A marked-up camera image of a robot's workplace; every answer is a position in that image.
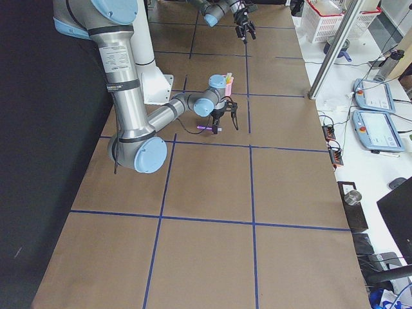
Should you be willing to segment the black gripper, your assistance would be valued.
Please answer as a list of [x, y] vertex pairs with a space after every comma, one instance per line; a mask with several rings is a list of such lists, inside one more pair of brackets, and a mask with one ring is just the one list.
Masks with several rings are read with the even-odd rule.
[[234, 22], [236, 23], [236, 35], [239, 39], [245, 40], [245, 31], [250, 34], [252, 40], [256, 39], [256, 27], [253, 21], [248, 20], [247, 11], [237, 11], [234, 13]]
[[211, 113], [212, 116], [212, 132], [218, 134], [220, 118], [225, 114], [224, 109], [214, 109]]

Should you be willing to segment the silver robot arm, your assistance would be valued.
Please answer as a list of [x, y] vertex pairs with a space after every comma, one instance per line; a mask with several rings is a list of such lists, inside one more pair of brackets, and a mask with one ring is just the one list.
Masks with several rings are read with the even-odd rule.
[[108, 144], [115, 166], [139, 173], [159, 170], [167, 146], [157, 132], [187, 110], [209, 117], [223, 107], [227, 82], [223, 75], [213, 75], [203, 93], [175, 95], [147, 113], [143, 76], [135, 60], [139, 52], [153, 48], [142, 1], [54, 1], [53, 20], [59, 33], [91, 40], [98, 47], [117, 116], [117, 132]]
[[256, 39], [256, 26], [248, 17], [249, 13], [255, 12], [258, 8], [252, 1], [230, 1], [222, 0], [217, 2], [204, 0], [187, 1], [192, 4], [204, 18], [206, 24], [214, 27], [225, 16], [226, 13], [233, 14], [234, 23], [236, 24], [236, 35], [247, 43], [247, 34], [249, 33], [252, 40]]

